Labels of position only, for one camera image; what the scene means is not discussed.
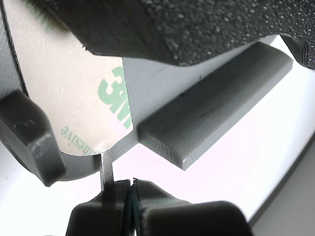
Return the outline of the gripper finger with metal blade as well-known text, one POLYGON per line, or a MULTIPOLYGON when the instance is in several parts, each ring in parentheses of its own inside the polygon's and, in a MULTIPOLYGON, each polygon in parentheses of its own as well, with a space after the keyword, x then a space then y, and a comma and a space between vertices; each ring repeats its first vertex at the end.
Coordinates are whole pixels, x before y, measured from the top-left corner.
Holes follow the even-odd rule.
POLYGON ((67 236, 127 236, 130 230, 130 180, 114 181, 112 158, 101 154, 101 192, 71 212, 67 236))

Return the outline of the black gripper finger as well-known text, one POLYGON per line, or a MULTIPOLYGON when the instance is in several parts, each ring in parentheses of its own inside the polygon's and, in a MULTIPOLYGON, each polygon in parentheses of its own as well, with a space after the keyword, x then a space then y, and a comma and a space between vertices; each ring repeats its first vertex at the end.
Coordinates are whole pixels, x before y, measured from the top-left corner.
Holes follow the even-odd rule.
POLYGON ((190 66, 279 34, 315 67, 312 0, 51 0, 49 10, 95 55, 190 66))
POLYGON ((242 211, 226 201, 192 204, 153 182, 135 179, 132 203, 139 236, 251 236, 242 211))

